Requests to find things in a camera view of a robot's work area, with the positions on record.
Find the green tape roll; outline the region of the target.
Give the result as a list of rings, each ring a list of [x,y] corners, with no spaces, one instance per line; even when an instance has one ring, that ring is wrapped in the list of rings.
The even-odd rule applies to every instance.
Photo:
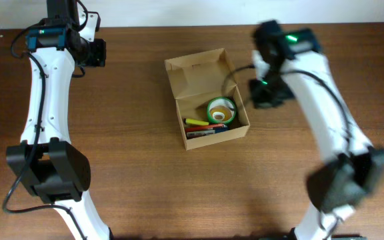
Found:
[[[216,97],[207,106],[207,118],[211,123],[230,124],[236,114],[234,102],[226,97]]]

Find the small yellow tape roll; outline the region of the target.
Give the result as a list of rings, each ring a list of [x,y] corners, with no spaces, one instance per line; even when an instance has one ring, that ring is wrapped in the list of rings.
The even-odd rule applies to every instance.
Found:
[[[214,122],[228,122],[234,115],[234,111],[230,108],[218,105],[209,110],[209,119]]]

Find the orange utility knife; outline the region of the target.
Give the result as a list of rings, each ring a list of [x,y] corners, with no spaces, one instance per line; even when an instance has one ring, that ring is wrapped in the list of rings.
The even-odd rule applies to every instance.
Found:
[[[220,129],[220,128],[227,128],[227,126],[222,123],[205,125],[205,126],[194,126],[194,127],[186,128],[185,132],[188,133],[188,132],[195,132],[195,131],[206,131],[206,130],[213,130],[213,129]]]

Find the brown cardboard box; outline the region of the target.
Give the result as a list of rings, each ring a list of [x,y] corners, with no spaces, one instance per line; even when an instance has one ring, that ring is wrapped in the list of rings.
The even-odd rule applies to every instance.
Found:
[[[187,150],[246,136],[250,122],[238,88],[235,67],[224,48],[165,60],[171,90],[176,104],[181,136]],[[216,97],[226,97],[237,108],[228,131],[186,138],[185,118],[209,122],[207,106]]]

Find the yellow highlighter marker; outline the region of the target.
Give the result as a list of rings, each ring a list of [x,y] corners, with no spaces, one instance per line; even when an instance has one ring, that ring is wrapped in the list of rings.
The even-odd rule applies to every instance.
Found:
[[[207,121],[201,121],[201,120],[190,119],[190,118],[185,118],[183,120],[183,122],[186,125],[194,125],[194,126],[208,126],[209,125],[209,122],[207,122]]]

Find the blue whiteboard marker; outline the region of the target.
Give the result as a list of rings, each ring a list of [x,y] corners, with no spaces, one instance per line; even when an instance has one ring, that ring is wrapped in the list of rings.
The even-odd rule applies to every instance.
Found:
[[[228,131],[228,130],[229,130],[228,127],[219,127],[219,128],[215,128],[214,132],[215,133],[222,133],[222,132],[225,132],[225,131]]]

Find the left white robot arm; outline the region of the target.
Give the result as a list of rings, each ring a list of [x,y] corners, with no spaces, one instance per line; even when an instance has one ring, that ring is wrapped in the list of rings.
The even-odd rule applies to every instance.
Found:
[[[112,239],[91,199],[89,160],[71,143],[68,128],[71,80],[86,67],[104,67],[106,43],[95,37],[98,13],[80,0],[48,1],[47,16],[22,30],[25,49],[17,55],[31,64],[31,94],[25,128],[6,160],[23,186],[53,209],[76,239]]]

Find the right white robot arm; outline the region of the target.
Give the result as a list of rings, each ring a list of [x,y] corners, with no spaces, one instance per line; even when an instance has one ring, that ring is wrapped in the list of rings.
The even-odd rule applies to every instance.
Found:
[[[253,34],[256,78],[249,82],[256,109],[295,99],[316,139],[323,166],[306,178],[309,208],[286,239],[332,239],[338,226],[371,196],[384,175],[384,148],[360,130],[309,28],[284,31],[275,20]]]

